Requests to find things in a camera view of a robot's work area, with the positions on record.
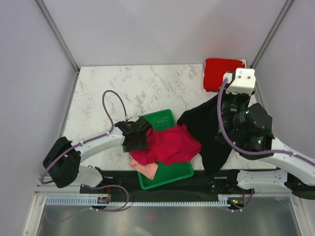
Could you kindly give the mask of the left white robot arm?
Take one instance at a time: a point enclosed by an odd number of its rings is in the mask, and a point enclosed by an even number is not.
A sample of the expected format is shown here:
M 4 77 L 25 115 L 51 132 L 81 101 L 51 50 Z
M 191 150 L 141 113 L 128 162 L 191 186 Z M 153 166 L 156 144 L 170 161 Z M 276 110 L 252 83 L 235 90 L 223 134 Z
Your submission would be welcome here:
M 78 140 L 61 137 L 56 140 L 43 160 L 45 172 L 42 184 L 54 183 L 58 188 L 73 183 L 90 186 L 96 193 L 104 193 L 108 181 L 97 168 L 88 168 L 82 162 L 105 150 L 122 147 L 123 152 L 145 150 L 147 138 L 153 132 L 152 125 L 140 117 L 136 121 L 119 121 L 107 132 Z

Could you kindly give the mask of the left aluminium frame post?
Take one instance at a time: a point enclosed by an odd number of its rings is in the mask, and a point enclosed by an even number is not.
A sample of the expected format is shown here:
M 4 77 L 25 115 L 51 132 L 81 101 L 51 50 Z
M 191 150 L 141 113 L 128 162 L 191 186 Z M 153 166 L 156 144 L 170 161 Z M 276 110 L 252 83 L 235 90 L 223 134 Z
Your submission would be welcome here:
M 78 75 L 80 72 L 80 68 L 75 61 L 66 41 L 64 40 L 57 24 L 55 23 L 48 7 L 46 6 L 43 0 L 35 0 L 34 1 L 39 8 L 41 14 L 43 15 L 45 21 L 47 22 L 51 32 L 53 33 L 54 37 L 56 38 L 58 44 L 61 46 L 62 51 L 64 52 L 67 60 L 71 64 L 72 68 L 74 69 L 75 73 Z

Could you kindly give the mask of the folded red t shirt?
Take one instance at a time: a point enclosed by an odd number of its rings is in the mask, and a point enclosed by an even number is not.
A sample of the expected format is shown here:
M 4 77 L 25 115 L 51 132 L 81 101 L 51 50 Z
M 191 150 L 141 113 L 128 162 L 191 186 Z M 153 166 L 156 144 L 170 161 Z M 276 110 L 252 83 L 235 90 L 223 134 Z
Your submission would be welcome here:
M 208 92 L 218 92 L 226 72 L 234 72 L 237 68 L 246 68 L 245 59 L 209 58 L 204 63 L 203 87 Z

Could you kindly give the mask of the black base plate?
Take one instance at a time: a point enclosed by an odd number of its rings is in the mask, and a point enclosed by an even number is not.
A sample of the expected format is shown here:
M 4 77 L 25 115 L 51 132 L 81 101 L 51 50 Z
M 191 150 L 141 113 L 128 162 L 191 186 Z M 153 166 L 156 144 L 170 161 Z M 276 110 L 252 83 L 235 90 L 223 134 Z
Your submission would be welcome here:
M 101 171 L 105 180 L 101 186 L 110 185 L 109 189 L 92 190 L 80 187 L 81 194 L 109 193 L 114 200 L 125 197 L 123 190 L 113 187 L 124 187 L 133 202 L 139 201 L 209 201 L 220 195 L 245 196 L 255 193 L 254 189 L 238 186 L 236 180 L 239 170 L 218 171 L 207 176 L 204 171 L 185 171 L 171 174 L 158 170 L 154 180 L 150 180 L 137 171 Z

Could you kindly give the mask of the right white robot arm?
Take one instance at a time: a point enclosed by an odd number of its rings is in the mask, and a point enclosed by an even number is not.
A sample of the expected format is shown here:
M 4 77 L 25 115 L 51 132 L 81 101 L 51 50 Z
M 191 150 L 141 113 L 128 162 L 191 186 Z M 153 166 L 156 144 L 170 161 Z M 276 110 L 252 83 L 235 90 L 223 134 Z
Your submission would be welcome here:
M 241 189 L 289 191 L 306 199 L 315 198 L 315 161 L 284 144 L 272 132 L 272 117 L 258 103 L 249 105 L 249 95 L 216 96 L 215 110 L 219 122 L 215 140 L 239 153 L 246 160 L 272 164 L 273 171 L 258 171 L 251 176 L 239 171 L 228 178 L 230 193 Z

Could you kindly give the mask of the right aluminium frame post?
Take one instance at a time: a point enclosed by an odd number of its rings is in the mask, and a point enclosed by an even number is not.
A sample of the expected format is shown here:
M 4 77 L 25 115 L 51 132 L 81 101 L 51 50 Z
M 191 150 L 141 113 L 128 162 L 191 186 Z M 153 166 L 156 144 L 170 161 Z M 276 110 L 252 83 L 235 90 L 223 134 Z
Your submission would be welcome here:
M 278 29 L 280 28 L 282 22 L 284 21 L 287 13 L 291 9 L 294 2 L 295 2 L 295 0 L 286 0 L 284 2 L 284 5 L 282 6 L 280 12 L 278 13 L 278 15 L 277 15 L 275 21 L 273 22 L 270 30 L 268 31 L 262 45 L 260 46 L 253 62 L 251 63 L 250 68 L 255 69 L 257 67 L 258 63 L 260 62 L 263 55 L 265 54 L 267 48 L 269 47 L 271 41 L 275 37 Z

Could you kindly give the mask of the aluminium frame post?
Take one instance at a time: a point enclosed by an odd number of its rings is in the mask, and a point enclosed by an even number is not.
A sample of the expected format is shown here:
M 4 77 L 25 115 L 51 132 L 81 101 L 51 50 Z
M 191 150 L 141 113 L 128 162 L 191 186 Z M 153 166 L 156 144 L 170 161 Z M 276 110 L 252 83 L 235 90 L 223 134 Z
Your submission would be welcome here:
M 257 67 L 258 63 L 260 62 L 263 55 L 265 54 L 267 48 L 269 47 L 271 41 L 275 37 L 278 29 L 280 28 L 282 22 L 284 21 L 287 13 L 291 9 L 294 2 L 295 2 L 295 0 L 286 0 L 284 2 L 284 5 L 282 6 L 280 12 L 278 13 L 278 15 L 277 15 L 275 21 L 273 22 L 270 30 L 268 31 L 262 45 L 260 46 L 253 62 L 251 63 L 250 68 L 255 69 Z
M 56 38 L 58 44 L 61 46 L 62 51 L 64 52 L 67 60 L 71 64 L 72 68 L 74 69 L 75 73 L 78 75 L 80 72 L 80 68 L 75 61 L 66 41 L 64 40 L 57 24 L 55 23 L 48 7 L 46 6 L 43 0 L 35 0 L 34 1 L 39 8 L 41 14 L 43 15 L 45 21 L 47 22 L 51 32 L 53 33 L 54 37 Z

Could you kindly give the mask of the peach pink t shirt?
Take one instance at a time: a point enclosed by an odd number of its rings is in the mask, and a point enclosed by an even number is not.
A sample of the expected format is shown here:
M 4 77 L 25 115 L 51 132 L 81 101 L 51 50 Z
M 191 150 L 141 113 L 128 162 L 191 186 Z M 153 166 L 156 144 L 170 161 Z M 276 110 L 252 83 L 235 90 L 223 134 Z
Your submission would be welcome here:
M 154 180 L 156 172 L 158 170 L 158 164 L 152 163 L 148 165 L 142 165 L 138 163 L 133 158 L 130 159 L 130 166 L 135 169 L 137 172 L 143 174 L 145 177 L 147 177 L 150 180 Z

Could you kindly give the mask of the green plastic tray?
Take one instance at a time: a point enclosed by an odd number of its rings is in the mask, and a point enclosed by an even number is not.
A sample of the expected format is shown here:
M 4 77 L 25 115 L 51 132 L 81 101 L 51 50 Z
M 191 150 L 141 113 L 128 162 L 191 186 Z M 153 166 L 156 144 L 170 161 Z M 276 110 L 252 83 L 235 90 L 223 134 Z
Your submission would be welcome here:
M 175 126 L 176 122 L 170 109 L 143 115 L 156 131 L 163 131 Z M 158 162 L 158 170 L 154 180 L 150 180 L 143 174 L 138 173 L 140 186 L 143 190 L 149 190 L 178 180 L 186 179 L 194 175 L 190 162 L 164 165 Z

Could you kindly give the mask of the magenta t shirt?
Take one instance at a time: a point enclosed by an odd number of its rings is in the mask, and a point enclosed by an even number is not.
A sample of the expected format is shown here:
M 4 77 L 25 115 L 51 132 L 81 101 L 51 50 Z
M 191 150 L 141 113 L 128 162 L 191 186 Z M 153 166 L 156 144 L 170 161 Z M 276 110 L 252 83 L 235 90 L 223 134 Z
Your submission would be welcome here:
M 175 125 L 163 131 L 151 128 L 146 138 L 147 149 L 130 152 L 131 157 L 144 166 L 155 162 L 164 165 L 190 162 L 202 148 L 186 125 Z

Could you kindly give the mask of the black t shirt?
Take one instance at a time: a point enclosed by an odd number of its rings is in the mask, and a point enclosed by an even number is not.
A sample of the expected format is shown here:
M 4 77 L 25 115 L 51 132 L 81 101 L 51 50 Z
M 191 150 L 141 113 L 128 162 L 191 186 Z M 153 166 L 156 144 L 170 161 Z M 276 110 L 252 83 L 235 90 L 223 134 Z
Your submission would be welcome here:
M 227 162 L 232 151 L 229 144 L 220 144 L 215 140 L 219 128 L 217 100 L 218 97 L 215 96 L 185 111 L 177 121 L 178 125 L 185 125 L 188 132 L 201 143 L 199 154 L 207 176 L 217 173 Z

